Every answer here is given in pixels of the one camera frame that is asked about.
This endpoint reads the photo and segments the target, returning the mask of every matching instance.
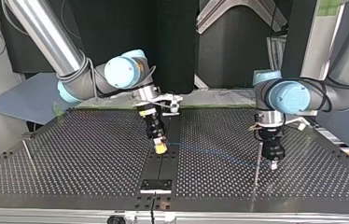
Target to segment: silver robot arm segment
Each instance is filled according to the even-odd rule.
[[[147,123],[147,136],[156,152],[166,152],[161,102],[172,102],[177,112],[180,96],[161,95],[155,87],[145,53],[132,50],[96,68],[91,59],[76,48],[56,18],[47,0],[3,0],[57,72],[58,90],[69,103],[105,97],[118,90],[132,91],[140,115]]]
[[[255,73],[253,82],[258,110],[255,135],[264,144],[262,156],[279,161],[285,156],[280,138],[286,114],[349,111],[349,36],[324,81],[282,78],[280,71],[261,71]]]

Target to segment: thin metal pole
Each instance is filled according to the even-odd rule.
[[[27,146],[26,140],[22,139],[23,146],[25,147],[27,158],[32,159],[32,154],[30,154],[29,147]]]
[[[256,175],[254,177],[254,186],[258,186],[258,175],[259,175],[259,166],[261,164],[261,154],[262,154],[262,142],[258,143],[258,155],[257,155],[257,165],[256,165]]]

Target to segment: metal rod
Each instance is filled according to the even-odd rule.
[[[262,154],[262,144],[258,143],[258,155],[257,155],[257,165],[256,165],[256,175],[254,177],[254,186],[258,186],[258,175],[259,175],[259,166],[261,164],[261,154]]]
[[[22,142],[23,142],[23,146],[24,146],[24,148],[26,150],[27,158],[29,160],[31,160],[32,159],[32,154],[30,154],[30,150],[29,150],[29,147],[27,146],[26,140],[22,139]]]
[[[60,77],[80,69],[82,54],[46,0],[7,0],[7,4]]]

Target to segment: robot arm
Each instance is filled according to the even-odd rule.
[[[75,47],[47,0],[4,1],[56,71],[58,90],[66,102],[82,102],[119,91],[132,91],[156,152],[166,151],[160,102],[171,101],[172,112],[177,112],[182,98],[159,94],[151,76],[155,67],[148,67],[142,50],[126,52],[95,68],[91,59]]]
[[[349,111],[349,36],[341,54],[328,70],[324,81],[310,78],[282,78],[280,71],[256,72],[256,124],[263,141],[262,156],[279,161],[285,156],[280,145],[286,114],[311,110]]]

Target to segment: end effector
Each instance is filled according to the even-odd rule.
[[[280,140],[289,120],[286,114],[299,115],[311,110],[349,111],[349,88],[310,78],[282,78],[280,71],[261,71],[254,75],[257,114],[254,132],[263,142],[262,156],[277,163],[285,157]]]
[[[145,53],[137,49],[126,52],[111,59],[106,64],[98,66],[95,69],[95,85],[93,85],[89,75],[90,71],[86,71],[87,75],[80,76],[80,78],[74,79],[73,82],[63,83],[60,80],[58,87],[62,98],[69,103],[81,102],[82,100],[78,98],[91,98],[94,86],[99,97],[114,95],[119,91],[131,91],[136,102],[135,106],[146,122],[147,137],[154,140],[157,154],[162,154],[166,152],[167,147],[165,143],[166,130],[161,116],[162,114],[169,116],[178,114],[179,102],[183,98],[173,94],[160,94],[152,79],[154,71],[155,66],[151,68],[148,66]]]

